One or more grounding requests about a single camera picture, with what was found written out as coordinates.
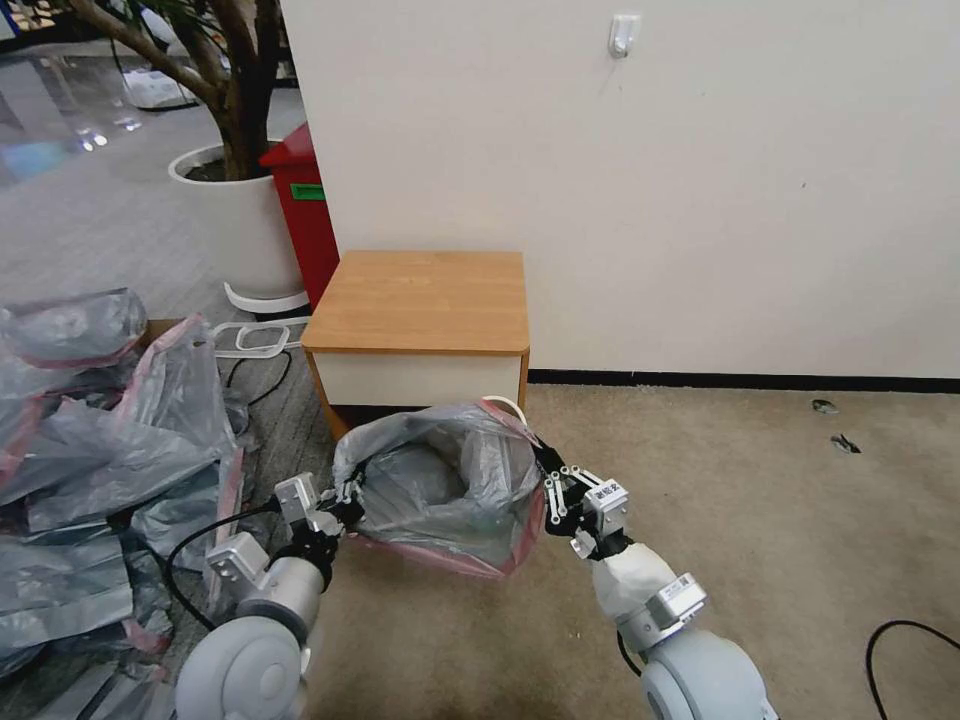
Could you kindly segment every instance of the white plant pot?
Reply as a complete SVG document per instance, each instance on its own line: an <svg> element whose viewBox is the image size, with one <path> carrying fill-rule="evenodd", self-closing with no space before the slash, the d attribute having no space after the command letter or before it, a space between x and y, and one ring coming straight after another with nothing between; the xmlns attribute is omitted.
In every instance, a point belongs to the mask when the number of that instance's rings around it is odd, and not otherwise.
<svg viewBox="0 0 960 720"><path fill-rule="evenodd" d="M181 155L167 172L183 189L185 207L200 219L210 259L227 297L250 312L284 312L308 302L280 198L267 175L253 180L200 182L191 168L223 157L222 145Z"/></svg>

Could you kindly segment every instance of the red trash bin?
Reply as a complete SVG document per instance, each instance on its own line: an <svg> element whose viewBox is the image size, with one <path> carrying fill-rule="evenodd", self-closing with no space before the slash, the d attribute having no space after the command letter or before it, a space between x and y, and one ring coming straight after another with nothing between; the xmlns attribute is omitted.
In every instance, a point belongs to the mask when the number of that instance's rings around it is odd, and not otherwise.
<svg viewBox="0 0 960 720"><path fill-rule="evenodd" d="M340 262L340 253L307 124L270 148L260 164L273 173L310 307L316 308Z"/></svg>

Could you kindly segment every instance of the plant soil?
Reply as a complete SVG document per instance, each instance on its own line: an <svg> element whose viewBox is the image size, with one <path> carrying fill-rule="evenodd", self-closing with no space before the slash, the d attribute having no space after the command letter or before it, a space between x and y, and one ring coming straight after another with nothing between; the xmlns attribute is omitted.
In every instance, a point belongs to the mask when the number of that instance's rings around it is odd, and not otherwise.
<svg viewBox="0 0 960 720"><path fill-rule="evenodd" d="M260 168L260 172L257 173L256 177L264 177L268 174L269 171ZM210 160L202 165L196 165L190 168L184 174L184 177L187 178L187 180L194 180L196 182L224 182L226 175L227 172L223 158L217 158L216 160Z"/></svg>

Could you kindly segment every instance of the pile of plastic bags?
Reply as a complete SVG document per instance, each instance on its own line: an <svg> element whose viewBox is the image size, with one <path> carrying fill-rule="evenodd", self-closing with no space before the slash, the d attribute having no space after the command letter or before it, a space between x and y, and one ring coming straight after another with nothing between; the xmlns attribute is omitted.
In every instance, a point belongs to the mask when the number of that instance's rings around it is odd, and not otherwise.
<svg viewBox="0 0 960 720"><path fill-rule="evenodd" d="M34 720L169 720L173 686L156 665L105 663L89 668Z"/></svg>
<svg viewBox="0 0 960 720"><path fill-rule="evenodd" d="M239 506L209 327L147 330L127 289L0 309L0 677L49 643L162 652L157 556Z"/></svg>

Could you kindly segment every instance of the potted plant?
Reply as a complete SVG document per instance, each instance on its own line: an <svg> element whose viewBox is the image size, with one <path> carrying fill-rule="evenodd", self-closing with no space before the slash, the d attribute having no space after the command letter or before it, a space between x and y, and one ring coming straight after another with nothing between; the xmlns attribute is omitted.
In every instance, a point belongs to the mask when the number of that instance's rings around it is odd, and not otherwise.
<svg viewBox="0 0 960 720"><path fill-rule="evenodd" d="M210 111L221 142L174 159L170 176L204 224L234 305L283 312L306 304L272 178L260 167L280 60L279 0L68 0L80 19L137 52ZM162 17L193 67L168 55L143 21Z"/></svg>

